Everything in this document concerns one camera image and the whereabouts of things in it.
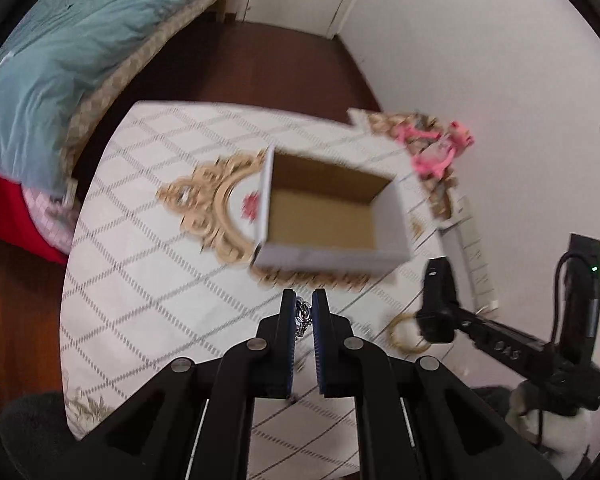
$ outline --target bed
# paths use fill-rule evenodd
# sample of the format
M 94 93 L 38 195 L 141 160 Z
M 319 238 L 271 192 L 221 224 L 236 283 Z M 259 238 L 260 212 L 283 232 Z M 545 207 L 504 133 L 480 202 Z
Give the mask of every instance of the bed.
M 71 247 L 79 212 L 71 175 L 98 122 L 167 41 L 218 0 L 111 1 L 107 7 L 93 0 L 33 0 L 15 26 L 7 24 L 10 33 L 0 42 L 0 238 L 54 262 L 65 263 Z M 118 20 L 116 28 L 128 25 L 120 42 L 107 43 L 118 31 L 88 24 L 101 55 L 84 46 L 88 34 L 75 33 L 97 12 Z M 56 21 L 74 29 L 54 28 Z M 73 54 L 66 52 L 81 48 L 85 55 L 72 73 Z M 39 64 L 44 69 L 37 70 Z M 71 65 L 69 75 L 56 74 L 65 65 Z M 45 106 L 46 114 L 39 110 Z

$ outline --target pink stuffed toy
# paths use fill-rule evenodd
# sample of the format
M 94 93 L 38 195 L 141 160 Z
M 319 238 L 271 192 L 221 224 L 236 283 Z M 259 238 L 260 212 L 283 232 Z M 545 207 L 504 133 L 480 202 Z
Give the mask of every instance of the pink stuffed toy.
M 425 132 L 413 126 L 402 126 L 398 131 L 396 140 L 406 144 L 409 140 L 430 139 L 432 143 L 420 153 L 411 157 L 413 169 L 422 179 L 434 176 L 441 180 L 446 168 L 451 162 L 464 153 L 474 143 L 469 130 L 457 121 L 453 121 L 445 134 L 439 132 Z

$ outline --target metal chain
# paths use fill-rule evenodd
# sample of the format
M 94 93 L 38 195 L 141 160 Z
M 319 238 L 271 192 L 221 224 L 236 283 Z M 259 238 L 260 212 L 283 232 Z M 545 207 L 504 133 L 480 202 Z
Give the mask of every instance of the metal chain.
M 296 296 L 296 339 L 301 338 L 311 325 L 311 305 L 300 296 Z

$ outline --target cardboard box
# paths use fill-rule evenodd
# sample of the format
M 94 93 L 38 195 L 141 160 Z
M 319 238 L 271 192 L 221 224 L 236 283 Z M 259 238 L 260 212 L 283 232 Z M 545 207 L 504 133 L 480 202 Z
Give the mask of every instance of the cardboard box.
M 256 267 L 382 276 L 411 258 L 390 178 L 273 147 L 261 178 Z

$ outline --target gold bangle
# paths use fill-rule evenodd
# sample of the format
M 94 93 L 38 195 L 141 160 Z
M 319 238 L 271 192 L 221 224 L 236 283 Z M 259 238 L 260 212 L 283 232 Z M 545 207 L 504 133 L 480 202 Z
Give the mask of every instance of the gold bangle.
M 399 342 L 397 337 L 395 336 L 395 327 L 397 327 L 402 322 L 415 319 L 415 317 L 415 314 L 398 314 L 391 320 L 391 323 L 389 323 L 389 325 L 387 326 L 387 331 L 389 333 L 389 344 L 407 356 L 410 354 L 422 354 L 431 347 L 431 343 L 424 341 L 424 338 L 422 338 L 416 346 L 411 347 Z

